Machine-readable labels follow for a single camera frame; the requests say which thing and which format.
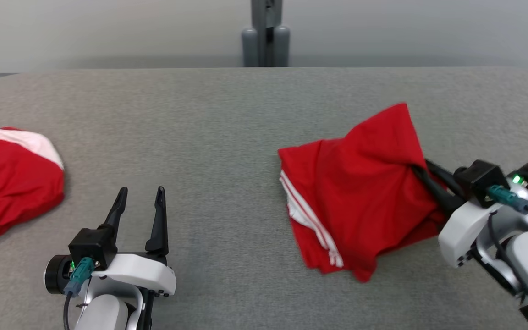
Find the metal stand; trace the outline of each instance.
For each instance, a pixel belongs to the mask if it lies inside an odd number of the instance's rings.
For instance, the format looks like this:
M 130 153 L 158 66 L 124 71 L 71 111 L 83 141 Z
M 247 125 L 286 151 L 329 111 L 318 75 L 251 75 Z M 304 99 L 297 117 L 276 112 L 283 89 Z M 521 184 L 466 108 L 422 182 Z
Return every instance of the metal stand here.
M 252 0 L 252 27 L 242 31 L 245 67 L 289 65 L 291 32 L 281 18 L 282 0 Z

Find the folded red shirt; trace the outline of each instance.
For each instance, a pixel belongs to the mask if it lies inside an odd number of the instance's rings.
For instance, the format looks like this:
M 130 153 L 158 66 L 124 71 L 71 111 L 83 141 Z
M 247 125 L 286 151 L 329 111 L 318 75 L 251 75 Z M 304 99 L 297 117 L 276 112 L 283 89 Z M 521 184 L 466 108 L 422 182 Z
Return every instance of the folded red shirt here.
M 306 265 L 366 282 L 376 257 L 438 234 L 444 216 L 411 165 L 427 168 L 407 105 L 344 138 L 278 151 L 280 181 Z

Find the gray table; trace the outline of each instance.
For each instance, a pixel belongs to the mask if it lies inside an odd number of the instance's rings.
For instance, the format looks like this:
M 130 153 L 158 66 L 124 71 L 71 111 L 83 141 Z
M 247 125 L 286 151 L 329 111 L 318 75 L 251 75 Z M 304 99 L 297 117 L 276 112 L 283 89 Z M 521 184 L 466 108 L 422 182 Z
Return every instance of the gray table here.
M 408 102 L 425 155 L 455 169 L 528 161 L 528 71 L 502 68 L 61 71 L 0 79 L 0 126 L 40 132 L 66 165 L 66 199 L 0 237 L 0 329 L 61 329 L 46 263 L 101 223 L 128 186 L 118 247 L 143 250 L 167 191 L 178 287 L 159 329 L 525 329 L 476 264 L 436 239 L 379 259 L 367 284 L 307 269 L 278 182 L 278 148 L 343 136 Z M 78 309 L 71 319 L 76 320 Z

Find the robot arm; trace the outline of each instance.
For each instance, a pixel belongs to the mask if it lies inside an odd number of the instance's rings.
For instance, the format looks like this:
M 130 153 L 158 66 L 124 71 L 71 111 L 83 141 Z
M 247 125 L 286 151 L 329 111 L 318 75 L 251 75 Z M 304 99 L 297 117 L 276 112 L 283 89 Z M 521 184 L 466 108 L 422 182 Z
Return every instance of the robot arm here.
M 66 287 L 80 290 L 82 311 L 75 330 L 149 330 L 155 297 L 168 297 L 176 290 L 176 276 L 168 267 L 168 231 L 165 192 L 159 187 L 156 213 L 145 252 L 118 253 L 116 236 L 126 208 L 127 188 L 122 188 L 111 211 L 97 229 L 83 228 L 69 244 L 70 255 L 55 255 L 44 272 L 44 285 L 51 294 L 67 294 Z M 82 260 L 92 259 L 88 279 L 71 284 Z M 67 303 L 72 294 L 67 294 Z M 68 328 L 66 314 L 65 330 Z
M 477 160 L 468 168 L 458 169 L 453 181 L 462 188 L 454 196 L 434 193 L 427 184 L 438 201 L 446 201 L 440 202 L 444 211 L 451 213 L 438 237 L 445 261 L 461 267 L 475 259 L 505 290 L 520 299 L 519 309 L 528 320 L 528 163 L 504 176 L 497 165 Z M 519 207 L 491 198 L 492 186 L 510 190 L 510 197 L 521 202 Z M 452 197 L 463 199 L 455 210 L 450 208 Z M 491 248 L 496 248 L 496 253 L 491 253 Z

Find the teal cable connector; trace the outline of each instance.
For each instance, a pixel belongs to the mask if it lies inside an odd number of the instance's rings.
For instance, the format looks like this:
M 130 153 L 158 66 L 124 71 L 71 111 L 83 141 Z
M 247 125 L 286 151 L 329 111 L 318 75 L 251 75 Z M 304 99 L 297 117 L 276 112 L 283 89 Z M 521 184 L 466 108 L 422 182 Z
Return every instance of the teal cable connector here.
M 81 259 L 75 271 L 71 274 L 71 280 L 65 286 L 65 295 L 71 294 L 76 296 L 79 294 L 83 283 L 91 276 L 95 270 L 95 262 L 90 257 L 84 257 Z
M 524 215 L 528 213 L 528 200 L 520 198 L 517 194 L 503 186 L 490 186 L 488 188 L 488 197 L 497 203 L 508 205 Z

